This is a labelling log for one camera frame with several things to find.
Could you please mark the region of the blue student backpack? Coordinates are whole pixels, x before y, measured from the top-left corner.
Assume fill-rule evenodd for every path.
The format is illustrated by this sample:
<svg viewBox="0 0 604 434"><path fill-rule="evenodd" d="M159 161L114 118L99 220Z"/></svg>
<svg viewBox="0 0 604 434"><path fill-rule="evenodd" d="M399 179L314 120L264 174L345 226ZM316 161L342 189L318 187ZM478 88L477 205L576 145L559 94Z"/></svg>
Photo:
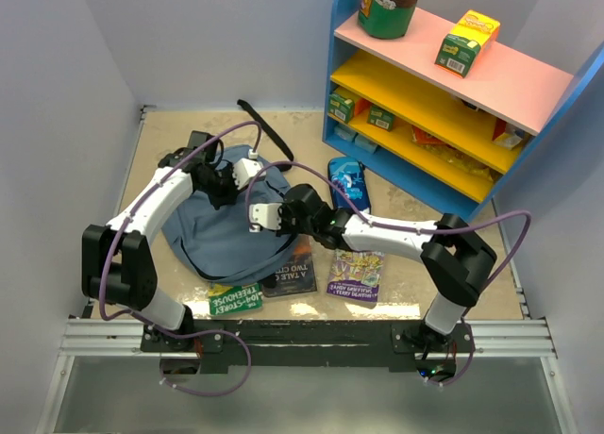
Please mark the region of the blue student backpack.
<svg viewBox="0 0 604 434"><path fill-rule="evenodd" d="M211 145L193 159L220 169L228 162L246 158L250 145ZM240 190L232 206L215 209L202 193L193 194L169 216L161 231L175 256L192 272L210 283L245 286L269 279L294 253L299 237L278 236L267 230L251 232L245 219L245 192Z"/></svg>

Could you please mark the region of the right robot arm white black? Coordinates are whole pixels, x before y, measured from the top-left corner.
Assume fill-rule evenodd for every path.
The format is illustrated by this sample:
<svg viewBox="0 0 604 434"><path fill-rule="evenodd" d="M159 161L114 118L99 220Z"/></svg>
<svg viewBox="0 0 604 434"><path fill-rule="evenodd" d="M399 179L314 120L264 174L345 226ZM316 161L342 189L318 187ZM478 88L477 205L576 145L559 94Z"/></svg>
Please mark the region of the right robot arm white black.
<svg viewBox="0 0 604 434"><path fill-rule="evenodd" d="M478 301L496 262L496 253L457 215L414 223L385 219L357 210L332 208L308 184L294 186L265 213L250 212L278 234L306 234L327 249L379 252L421 262L437 289L421 324L407 341L426 351L443 351L454 328Z"/></svg>

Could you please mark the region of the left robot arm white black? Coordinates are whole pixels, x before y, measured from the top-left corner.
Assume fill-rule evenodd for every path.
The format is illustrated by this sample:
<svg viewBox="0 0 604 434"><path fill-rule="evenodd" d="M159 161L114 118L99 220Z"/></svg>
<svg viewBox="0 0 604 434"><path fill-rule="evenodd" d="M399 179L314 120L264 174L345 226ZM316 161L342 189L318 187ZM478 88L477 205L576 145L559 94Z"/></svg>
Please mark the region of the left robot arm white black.
<svg viewBox="0 0 604 434"><path fill-rule="evenodd" d="M218 203L237 199L233 167L221 168L216 157L223 148L221 136L192 132L186 146L159 161L150 182L120 214L84 230L81 289L97 301L102 320L127 315L175 351L193 347L198 335L192 311L159 287L151 245L194 192Z"/></svg>

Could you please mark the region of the yellow snack bag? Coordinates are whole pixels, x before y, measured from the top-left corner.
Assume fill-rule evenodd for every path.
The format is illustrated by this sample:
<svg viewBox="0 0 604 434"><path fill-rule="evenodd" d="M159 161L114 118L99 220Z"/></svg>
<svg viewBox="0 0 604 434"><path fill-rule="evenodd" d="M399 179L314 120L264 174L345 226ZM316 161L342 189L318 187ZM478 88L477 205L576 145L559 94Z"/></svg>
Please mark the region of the yellow snack bag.
<svg viewBox="0 0 604 434"><path fill-rule="evenodd" d="M474 175L491 182L495 182L500 178L500 174L494 169L455 148L443 145L432 146L431 153L469 175Z"/></svg>

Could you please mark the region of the light blue box right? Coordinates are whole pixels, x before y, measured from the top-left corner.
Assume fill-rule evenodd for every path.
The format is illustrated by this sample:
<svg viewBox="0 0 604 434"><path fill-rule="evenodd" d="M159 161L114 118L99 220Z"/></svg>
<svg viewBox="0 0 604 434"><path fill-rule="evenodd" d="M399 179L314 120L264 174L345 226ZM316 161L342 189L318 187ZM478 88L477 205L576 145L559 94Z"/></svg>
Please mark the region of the light blue box right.
<svg viewBox="0 0 604 434"><path fill-rule="evenodd" d="M354 143L360 149L362 149L365 152L370 153L370 154L374 154L378 149L378 144L376 142L373 142L372 140L367 139L366 137L362 136L361 134L358 134L355 137Z"/></svg>

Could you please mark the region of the green box left shelf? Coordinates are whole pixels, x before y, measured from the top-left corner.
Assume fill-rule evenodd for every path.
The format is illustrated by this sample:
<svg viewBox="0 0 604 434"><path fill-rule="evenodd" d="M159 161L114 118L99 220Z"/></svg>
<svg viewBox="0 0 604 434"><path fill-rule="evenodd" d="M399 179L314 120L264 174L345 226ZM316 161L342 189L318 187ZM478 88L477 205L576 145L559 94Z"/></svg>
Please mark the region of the green box left shelf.
<svg viewBox="0 0 604 434"><path fill-rule="evenodd" d="M354 116L355 99L353 93L343 87L335 89L328 98L328 113L344 123Z"/></svg>

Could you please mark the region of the green box shelf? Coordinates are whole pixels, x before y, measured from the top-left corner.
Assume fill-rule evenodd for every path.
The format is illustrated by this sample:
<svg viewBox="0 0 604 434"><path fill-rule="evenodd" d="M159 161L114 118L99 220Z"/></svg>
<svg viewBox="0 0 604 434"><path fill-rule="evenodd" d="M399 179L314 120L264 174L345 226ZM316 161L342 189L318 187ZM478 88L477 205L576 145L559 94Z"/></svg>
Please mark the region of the green box shelf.
<svg viewBox="0 0 604 434"><path fill-rule="evenodd" d="M335 89L328 98L328 113L344 123L354 116L355 99L353 93L343 87Z"/></svg>
<svg viewBox="0 0 604 434"><path fill-rule="evenodd" d="M372 105L369 108L367 123L386 131L392 131L394 128L395 116L384 108Z"/></svg>

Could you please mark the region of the green box middle shelf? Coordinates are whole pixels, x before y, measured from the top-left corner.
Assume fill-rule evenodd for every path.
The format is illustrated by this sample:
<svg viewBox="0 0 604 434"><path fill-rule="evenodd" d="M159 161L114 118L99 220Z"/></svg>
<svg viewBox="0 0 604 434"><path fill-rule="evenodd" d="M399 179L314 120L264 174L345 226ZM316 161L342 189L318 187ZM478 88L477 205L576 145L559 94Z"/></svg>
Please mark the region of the green box middle shelf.
<svg viewBox="0 0 604 434"><path fill-rule="evenodd" d="M384 108L372 105L369 108L367 123L386 131L392 131L394 128L395 116Z"/></svg>

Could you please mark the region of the orange snack packet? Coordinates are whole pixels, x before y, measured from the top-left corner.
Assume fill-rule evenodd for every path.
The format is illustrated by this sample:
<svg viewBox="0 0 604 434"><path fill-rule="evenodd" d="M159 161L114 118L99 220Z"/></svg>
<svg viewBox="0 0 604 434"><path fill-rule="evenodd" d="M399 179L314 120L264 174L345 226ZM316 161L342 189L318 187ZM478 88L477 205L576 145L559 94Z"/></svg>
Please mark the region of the orange snack packet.
<svg viewBox="0 0 604 434"><path fill-rule="evenodd" d="M411 132L412 141L417 145L441 146L445 145L441 139L432 136L423 129L413 125Z"/></svg>

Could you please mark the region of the colourful wooden shelf unit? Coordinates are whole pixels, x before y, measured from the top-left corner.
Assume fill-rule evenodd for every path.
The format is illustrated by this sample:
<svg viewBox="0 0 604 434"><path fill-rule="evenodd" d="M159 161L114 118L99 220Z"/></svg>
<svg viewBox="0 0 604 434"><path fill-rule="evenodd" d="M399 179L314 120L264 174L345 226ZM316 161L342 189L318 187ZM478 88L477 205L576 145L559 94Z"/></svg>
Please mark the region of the colourful wooden shelf unit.
<svg viewBox="0 0 604 434"><path fill-rule="evenodd" d="M603 52L596 49L575 74L568 74L494 42L467 77L458 77L434 62L450 22L418 9L404 37L379 40L359 27L360 3L333 0L327 88L346 88L390 111L395 126L384 131L369 125L365 113L350 120L353 130L378 144L370 154L335 135L333 128L341 121L327 113L323 140L431 208L465 220L475 218L505 187L603 65ZM529 139L512 150L493 144L497 118L527 131ZM491 182L448 166L413 143L413 125L500 178Z"/></svg>

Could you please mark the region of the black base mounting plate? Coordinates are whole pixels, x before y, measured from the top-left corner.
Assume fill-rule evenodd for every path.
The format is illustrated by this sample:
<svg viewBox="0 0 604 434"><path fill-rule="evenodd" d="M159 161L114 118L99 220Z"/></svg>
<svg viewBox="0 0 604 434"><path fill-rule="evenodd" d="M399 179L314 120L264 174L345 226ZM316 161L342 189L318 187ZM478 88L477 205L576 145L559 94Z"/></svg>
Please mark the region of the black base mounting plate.
<svg viewBox="0 0 604 434"><path fill-rule="evenodd" d="M197 339L177 340L147 327L141 349L170 357L199 359L203 374L232 366L386 368L394 373L452 377L456 360L476 351L466 325L448 336L420 320L284 321L196 320Z"/></svg>

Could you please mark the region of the red yellow box right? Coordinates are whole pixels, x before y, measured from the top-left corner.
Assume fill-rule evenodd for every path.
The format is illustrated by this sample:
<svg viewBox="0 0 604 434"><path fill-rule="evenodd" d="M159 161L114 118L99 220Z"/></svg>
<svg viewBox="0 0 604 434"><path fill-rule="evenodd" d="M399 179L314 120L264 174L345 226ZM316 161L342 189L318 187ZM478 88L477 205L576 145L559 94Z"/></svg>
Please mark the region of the red yellow box right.
<svg viewBox="0 0 604 434"><path fill-rule="evenodd" d="M502 119L497 118L495 122L495 129L492 136L492 143L512 150L521 144L524 144L530 135L527 131L516 127Z"/></svg>

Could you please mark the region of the green brown canister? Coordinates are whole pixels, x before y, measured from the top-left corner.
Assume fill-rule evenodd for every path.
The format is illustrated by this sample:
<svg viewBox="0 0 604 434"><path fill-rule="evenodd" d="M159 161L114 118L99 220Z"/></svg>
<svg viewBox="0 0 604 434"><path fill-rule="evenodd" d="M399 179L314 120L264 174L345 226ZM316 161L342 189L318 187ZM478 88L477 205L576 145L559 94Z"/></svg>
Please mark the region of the green brown canister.
<svg viewBox="0 0 604 434"><path fill-rule="evenodd" d="M358 23L373 38L401 38L407 33L417 2L418 0L361 0Z"/></svg>

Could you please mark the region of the yellow green carton box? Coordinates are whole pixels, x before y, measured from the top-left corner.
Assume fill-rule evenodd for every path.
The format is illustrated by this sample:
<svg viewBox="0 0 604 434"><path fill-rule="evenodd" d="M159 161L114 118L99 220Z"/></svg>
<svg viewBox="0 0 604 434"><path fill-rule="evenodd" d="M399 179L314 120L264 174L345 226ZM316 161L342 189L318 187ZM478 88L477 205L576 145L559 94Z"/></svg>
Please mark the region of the yellow green carton box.
<svg viewBox="0 0 604 434"><path fill-rule="evenodd" d="M501 23L469 9L445 35L435 64L459 77L467 77L480 56L495 42Z"/></svg>

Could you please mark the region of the aluminium frame rail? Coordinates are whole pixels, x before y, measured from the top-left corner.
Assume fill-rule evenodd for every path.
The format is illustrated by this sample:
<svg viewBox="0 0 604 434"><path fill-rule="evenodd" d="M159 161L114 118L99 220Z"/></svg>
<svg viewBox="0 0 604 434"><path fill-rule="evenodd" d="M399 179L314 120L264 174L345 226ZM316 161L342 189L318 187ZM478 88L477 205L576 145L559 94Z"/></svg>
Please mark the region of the aluminium frame rail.
<svg viewBox="0 0 604 434"><path fill-rule="evenodd" d="M336 152L322 143L319 110L262 111L297 159L324 170ZM116 210L150 179L162 155L187 141L192 129L219 132L245 121L241 111L144 111L129 174ZM398 320L419 318L435 291L419 265L386 268L374 310L323 294L331 259L313 257L316 294L265 302L252 320ZM470 321L479 345L460 380L444 389L413 373L386 369L256 367L235 393L188 395L159 384L159 360L146 354L143 327L128 318L69 320L59 349L43 433L579 433L545 320L530 319L515 270L506 271Z"/></svg>

